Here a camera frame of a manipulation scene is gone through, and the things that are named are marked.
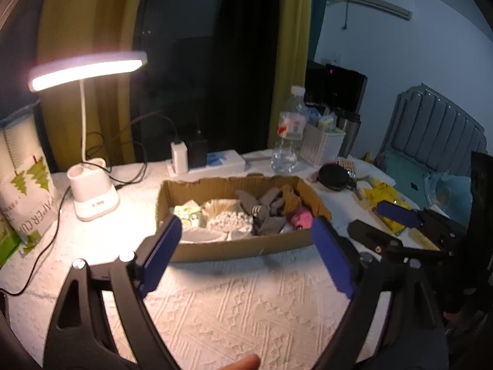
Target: gray fabric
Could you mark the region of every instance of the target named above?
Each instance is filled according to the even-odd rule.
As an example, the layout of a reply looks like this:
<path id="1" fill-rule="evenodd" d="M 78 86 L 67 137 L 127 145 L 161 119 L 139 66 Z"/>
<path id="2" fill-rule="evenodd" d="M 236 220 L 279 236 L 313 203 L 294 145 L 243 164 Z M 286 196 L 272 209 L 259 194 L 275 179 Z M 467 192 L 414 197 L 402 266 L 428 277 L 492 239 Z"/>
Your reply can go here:
<path id="1" fill-rule="evenodd" d="M 242 209 L 253 216 L 253 235 L 279 233 L 287 222 L 286 217 L 279 216 L 284 199 L 280 197 L 279 188 L 269 189 L 259 200 L 244 190 L 237 190 Z"/>
<path id="2" fill-rule="evenodd" d="M 425 84 L 401 93 L 381 152 L 396 150 L 433 171 L 469 175 L 472 151 L 486 151 L 484 128 Z"/>

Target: wall socket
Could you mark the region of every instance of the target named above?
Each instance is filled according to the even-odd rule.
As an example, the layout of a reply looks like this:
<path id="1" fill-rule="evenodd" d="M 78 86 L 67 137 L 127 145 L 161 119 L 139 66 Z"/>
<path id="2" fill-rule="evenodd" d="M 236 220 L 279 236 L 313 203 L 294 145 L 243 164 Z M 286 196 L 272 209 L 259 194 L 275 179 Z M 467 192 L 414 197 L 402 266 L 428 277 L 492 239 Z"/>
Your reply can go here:
<path id="1" fill-rule="evenodd" d="M 321 60 L 322 64 L 332 64 L 336 66 L 342 65 L 342 53 L 330 53 L 328 57 L 325 57 Z"/>

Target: yellow curtain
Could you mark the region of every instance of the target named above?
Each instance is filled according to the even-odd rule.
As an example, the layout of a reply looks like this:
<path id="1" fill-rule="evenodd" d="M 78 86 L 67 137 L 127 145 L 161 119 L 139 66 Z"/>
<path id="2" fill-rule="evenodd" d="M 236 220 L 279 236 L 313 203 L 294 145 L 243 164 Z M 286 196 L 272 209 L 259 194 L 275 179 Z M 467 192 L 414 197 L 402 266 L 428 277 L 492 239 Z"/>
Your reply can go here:
<path id="1" fill-rule="evenodd" d="M 39 24 L 38 62 L 103 51 L 131 50 L 140 0 L 44 0 Z M 106 141 L 116 137 L 130 120 L 129 75 L 87 79 L 87 131 Z M 78 82 L 41 92 L 46 132 L 60 170 L 80 161 L 80 93 Z M 127 129 L 120 142 L 132 138 Z M 87 146 L 100 144 L 90 136 Z M 131 144 L 114 143 L 98 156 L 112 164 L 135 160 Z"/>
<path id="2" fill-rule="evenodd" d="M 268 145 L 277 137 L 279 113 L 292 85 L 305 84 L 312 0 L 280 0 L 278 49 Z"/>

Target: blue gripper pad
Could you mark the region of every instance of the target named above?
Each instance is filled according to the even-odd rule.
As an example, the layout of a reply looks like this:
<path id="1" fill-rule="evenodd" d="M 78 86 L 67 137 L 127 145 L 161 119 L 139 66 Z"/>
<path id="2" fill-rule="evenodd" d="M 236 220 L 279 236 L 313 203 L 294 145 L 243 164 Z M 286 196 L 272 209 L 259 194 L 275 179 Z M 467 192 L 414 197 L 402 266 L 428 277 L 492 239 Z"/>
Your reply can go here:
<path id="1" fill-rule="evenodd" d="M 156 290 L 164 270 L 173 256 L 181 239 L 181 222 L 173 217 L 169 226 L 163 230 L 158 243 L 143 265 L 139 294 L 144 298 L 149 292 Z"/>
<path id="2" fill-rule="evenodd" d="M 314 219 L 311 236 L 337 290 L 351 299 L 361 271 L 357 250 L 351 241 L 340 237 L 324 217 Z"/>
<path id="3" fill-rule="evenodd" d="M 414 210 L 408 210 L 385 200 L 378 203 L 376 211 L 379 216 L 389 218 L 390 220 L 398 222 L 408 228 L 419 228 L 421 226 L 421 219 L 417 212 Z"/>

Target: black cable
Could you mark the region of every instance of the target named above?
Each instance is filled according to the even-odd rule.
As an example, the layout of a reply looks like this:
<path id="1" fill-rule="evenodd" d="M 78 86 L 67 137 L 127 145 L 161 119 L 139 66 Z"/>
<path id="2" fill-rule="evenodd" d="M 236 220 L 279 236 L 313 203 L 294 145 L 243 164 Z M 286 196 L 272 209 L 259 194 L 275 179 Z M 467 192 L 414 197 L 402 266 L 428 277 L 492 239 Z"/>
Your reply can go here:
<path id="1" fill-rule="evenodd" d="M 90 135 L 98 135 L 100 138 L 101 138 L 101 143 L 96 145 L 96 146 L 100 146 L 100 147 L 103 147 L 104 146 L 104 136 L 101 132 L 96 132 L 96 131 L 92 131 L 92 132 L 88 132 L 86 134 L 86 137 L 90 136 Z M 90 149 L 94 148 L 94 146 L 90 147 L 87 151 L 86 151 L 86 157 L 89 156 L 89 151 Z M 111 160 L 111 157 L 109 156 L 108 154 L 108 167 L 109 167 L 109 172 L 111 173 L 112 170 L 113 170 L 113 164 L 112 164 L 112 160 Z"/>
<path id="2" fill-rule="evenodd" d="M 147 160 L 147 150 L 146 150 L 145 146 L 142 143 L 137 142 L 137 141 L 127 141 L 127 142 L 124 142 L 122 144 L 129 144 L 129 143 L 138 144 L 142 148 L 142 153 L 144 154 L 144 164 L 140 168 L 140 170 L 137 173 L 137 175 L 135 175 L 132 179 L 127 180 L 127 181 L 124 181 L 124 180 L 121 180 L 121 179 L 117 179 L 117 178 L 115 178 L 115 177 L 113 177 L 111 175 L 108 175 L 108 177 L 111 180 L 120 183 L 120 185 L 117 185 L 117 187 L 119 187 L 119 188 L 122 188 L 125 185 L 133 185 L 133 184 L 142 182 L 142 180 L 144 179 L 145 173 L 147 171 L 147 166 L 149 164 L 149 162 Z M 87 164 L 87 165 L 91 165 L 91 166 L 95 166 L 95 167 L 101 168 L 102 170 L 106 171 L 108 174 L 111 172 L 107 168 L 105 168 L 103 166 L 100 166 L 99 164 L 91 163 L 89 161 L 84 161 L 83 164 Z"/>
<path id="3" fill-rule="evenodd" d="M 48 245 L 41 251 L 41 253 L 37 256 L 36 260 L 34 261 L 33 269 L 31 270 L 31 273 L 29 274 L 28 280 L 26 281 L 26 284 L 24 285 L 24 287 L 17 293 L 9 292 L 8 290 L 5 290 L 3 288 L 0 288 L 0 292 L 3 292 L 3 293 L 10 295 L 10 296 L 20 296 L 28 288 L 29 284 L 31 283 L 31 278 L 33 277 L 33 274 L 34 274 L 34 271 L 36 269 L 36 265 L 38 264 L 39 259 L 41 258 L 41 256 L 43 256 L 43 253 L 46 252 L 50 248 L 50 246 L 55 243 L 55 239 L 57 238 L 57 235 L 58 235 L 58 230 L 60 229 L 60 215 L 62 213 L 63 201 L 65 201 L 65 198 L 67 197 L 69 190 L 70 190 L 70 186 L 67 188 L 67 190 L 63 194 L 62 200 L 60 201 L 60 207 L 58 207 L 57 228 L 55 229 L 55 233 L 53 234 L 53 237 L 51 238 L 50 243 L 48 243 Z"/>
<path id="4" fill-rule="evenodd" d="M 138 117 L 135 117 L 127 125 L 125 125 L 123 127 L 123 129 L 120 130 L 120 132 L 118 132 L 112 139 L 110 139 L 109 144 L 115 143 L 118 140 L 118 138 L 120 137 L 120 135 L 123 132 L 125 132 L 128 128 L 130 128 L 132 125 L 134 125 L 136 122 L 139 122 L 139 121 L 142 121 L 144 119 L 154 117 L 154 116 L 167 120 L 173 127 L 175 139 L 178 139 L 178 130 L 177 130 L 176 125 L 172 121 L 172 119 L 170 117 L 166 116 L 162 110 L 155 110 L 155 111 L 148 112 L 146 114 L 139 115 Z M 92 146 L 90 149 L 87 150 L 86 154 L 89 156 L 94 156 L 96 153 L 98 153 L 103 148 L 103 146 L 104 146 L 104 143 L 99 144 L 97 146 Z"/>
<path id="5" fill-rule="evenodd" d="M 349 0 L 346 0 L 346 19 L 344 20 L 344 25 L 341 27 L 342 31 L 348 29 L 348 8 L 349 8 Z"/>

